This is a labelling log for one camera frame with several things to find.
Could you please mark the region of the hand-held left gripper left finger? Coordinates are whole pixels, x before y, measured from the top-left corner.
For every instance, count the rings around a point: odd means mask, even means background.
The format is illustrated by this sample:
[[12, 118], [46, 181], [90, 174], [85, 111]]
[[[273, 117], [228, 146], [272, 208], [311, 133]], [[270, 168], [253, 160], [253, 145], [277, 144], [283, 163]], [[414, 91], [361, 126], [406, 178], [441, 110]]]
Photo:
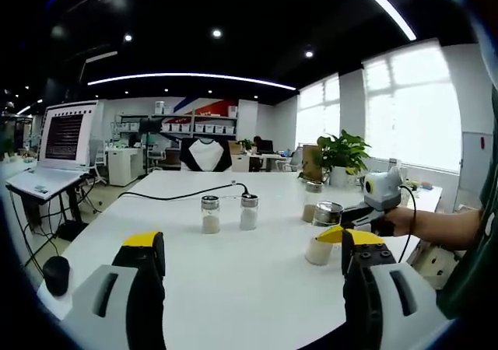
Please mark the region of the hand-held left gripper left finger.
[[61, 322], [82, 349], [165, 349], [163, 234], [130, 236], [73, 293]]

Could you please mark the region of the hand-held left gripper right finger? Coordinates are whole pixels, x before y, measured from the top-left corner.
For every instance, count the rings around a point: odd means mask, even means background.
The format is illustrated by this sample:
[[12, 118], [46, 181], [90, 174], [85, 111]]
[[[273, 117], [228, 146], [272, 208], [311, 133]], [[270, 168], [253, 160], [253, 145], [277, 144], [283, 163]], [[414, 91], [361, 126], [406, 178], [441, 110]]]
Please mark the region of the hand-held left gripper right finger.
[[345, 316], [357, 349], [427, 349], [447, 329], [437, 294], [377, 235], [342, 231]]

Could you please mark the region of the person's right hand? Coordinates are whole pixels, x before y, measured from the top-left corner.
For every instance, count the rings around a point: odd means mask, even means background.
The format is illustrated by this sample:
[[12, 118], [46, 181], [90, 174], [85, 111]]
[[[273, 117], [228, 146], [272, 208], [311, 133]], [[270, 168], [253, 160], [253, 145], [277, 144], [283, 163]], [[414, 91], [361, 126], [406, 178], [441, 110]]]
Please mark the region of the person's right hand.
[[397, 207], [389, 211], [385, 218], [393, 225], [393, 236], [414, 235], [421, 237], [419, 220], [422, 213], [415, 209]]

